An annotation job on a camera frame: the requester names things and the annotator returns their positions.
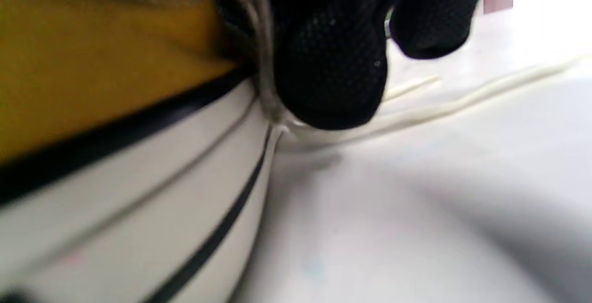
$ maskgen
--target black mesh fabric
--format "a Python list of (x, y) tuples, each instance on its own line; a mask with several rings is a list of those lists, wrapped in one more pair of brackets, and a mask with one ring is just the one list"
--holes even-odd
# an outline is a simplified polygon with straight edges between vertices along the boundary
[[(235, 0), (216, 0), (231, 26), (252, 34)], [(324, 130), (368, 122), (387, 79), (384, 20), (402, 52), (432, 59), (459, 48), (478, 0), (271, 0), (277, 92), (303, 122)]]
[(391, 35), (411, 58), (441, 57), (467, 40), (477, 1), (400, 0), (391, 18)]

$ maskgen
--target gloved finger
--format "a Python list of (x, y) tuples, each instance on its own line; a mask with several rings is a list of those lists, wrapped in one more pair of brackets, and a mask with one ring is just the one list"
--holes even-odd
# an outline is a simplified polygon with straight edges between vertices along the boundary
[(399, 0), (390, 21), (391, 36), (410, 58), (433, 59), (467, 40), (478, 0)]

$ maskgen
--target black stripe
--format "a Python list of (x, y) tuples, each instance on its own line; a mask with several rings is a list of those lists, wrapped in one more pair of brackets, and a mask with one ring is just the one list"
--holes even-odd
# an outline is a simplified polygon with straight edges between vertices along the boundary
[(243, 187), (238, 198), (234, 201), (232, 207), (226, 213), (226, 216), (220, 221), (218, 227), (206, 240), (206, 242), (199, 247), (199, 249), (191, 256), (183, 266), (175, 272), (151, 297), (146, 299), (144, 303), (166, 303), (172, 297), (174, 297), (182, 288), (193, 278), (199, 269), (205, 265), (208, 259), (216, 252), (220, 244), (228, 235), (230, 229), (241, 215), (251, 192), (257, 182), (257, 178), (261, 172), (261, 168), (265, 161), (265, 155), (267, 153), (267, 145), (269, 142), (269, 135), (271, 129), (268, 130), (265, 138), (264, 149), (261, 153), (261, 157), (255, 166), (253, 173), (249, 177), (249, 180)]
[(252, 74), (251, 67), (235, 69), (138, 113), (0, 166), (0, 207), (203, 109)]

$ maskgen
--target white shoelace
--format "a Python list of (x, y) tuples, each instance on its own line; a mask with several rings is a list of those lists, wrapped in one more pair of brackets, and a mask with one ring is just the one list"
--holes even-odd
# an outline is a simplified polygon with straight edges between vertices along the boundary
[[(319, 130), (293, 118), (287, 109), (285, 109), (275, 90), (273, 81), (273, 22), (269, 0), (238, 1), (247, 11), (256, 36), (259, 61), (258, 85), (260, 87), (260, 97), (265, 114), (272, 124), (281, 126), (286, 132), (293, 134), (296, 137), (296, 142), (309, 145), (329, 145), (332, 143), (346, 142), (430, 122), (440, 117), (452, 115), (483, 101), (507, 94), (512, 90), (534, 83), (535, 81), (561, 73), (578, 63), (581, 59), (589, 57), (580, 56), (565, 62), (526, 68), (522, 71), (495, 78), (460, 99), (423, 107), (414, 111), (377, 116), (368, 124), (351, 130)], [(438, 76), (436, 75), (415, 82), (408, 82), (408, 84), (404, 84), (403, 86), (387, 89), (381, 106), (437, 80)]]

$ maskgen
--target white cord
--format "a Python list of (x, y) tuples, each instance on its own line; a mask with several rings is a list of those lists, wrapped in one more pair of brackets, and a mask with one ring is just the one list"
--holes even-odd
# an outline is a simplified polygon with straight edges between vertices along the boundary
[[(374, 135), (381, 132), (393, 132), (394, 130), (401, 130), (418, 124), (423, 124), (434, 119), (452, 115), (467, 107), (477, 105), (483, 101), (494, 99), (502, 94), (516, 90), (527, 84), (541, 80), (545, 77), (565, 71), (581, 59), (587, 58), (582, 56), (571, 59), (567, 62), (556, 63), (554, 65), (536, 66), (512, 73), (505, 77), (497, 78), (483, 86), (480, 86), (473, 92), (461, 97), (460, 99), (450, 101), (441, 105), (433, 105), (424, 107), (416, 111), (407, 111), (399, 114), (391, 114), (385, 116), (377, 116), (370, 123), (354, 128), (351, 130), (318, 130), (307, 126), (305, 124), (290, 123), (288, 129), (296, 136), (298, 142), (308, 143), (309, 145), (329, 145), (332, 143), (346, 142), (364, 136)], [(426, 84), (427, 82), (419, 82), (416, 87), (410, 87), (411, 90)]]
[(258, 55), (258, 88), (261, 103), (272, 124), (283, 124), (285, 107), (275, 90), (273, 76), (273, 17), (269, 0), (237, 0), (247, 11)]

